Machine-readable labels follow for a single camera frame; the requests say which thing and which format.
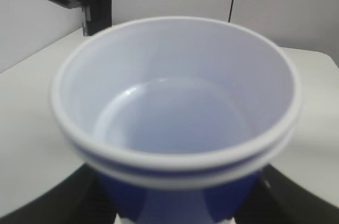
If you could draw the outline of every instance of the blue plastic cup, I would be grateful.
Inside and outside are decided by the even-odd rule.
[[[233,216],[290,140],[300,89],[290,59],[257,33],[159,17],[78,47],[51,104],[127,223],[212,224]]]

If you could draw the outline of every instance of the plastic cup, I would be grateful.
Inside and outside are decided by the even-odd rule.
[[[51,105],[121,218],[212,224],[232,217],[290,140],[301,85],[290,59],[257,33],[159,17],[78,47],[55,77]]]

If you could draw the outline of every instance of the white cup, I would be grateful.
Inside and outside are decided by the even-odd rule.
[[[112,195],[117,205],[129,186],[183,191],[187,199],[186,190],[215,186],[227,196],[235,180],[241,198],[250,185],[245,178],[290,140],[301,83],[285,53],[253,31],[159,17],[114,26],[78,47],[53,82],[51,103],[76,151],[109,177],[107,191],[126,186]],[[155,214],[137,220],[118,210],[138,224]],[[183,220],[196,223],[192,216],[162,223]]]

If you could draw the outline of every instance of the black cable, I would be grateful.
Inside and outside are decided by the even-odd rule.
[[[234,0],[232,0],[232,2],[231,2],[231,8],[229,9],[228,23],[231,22],[232,12],[233,12],[233,4],[234,4]]]

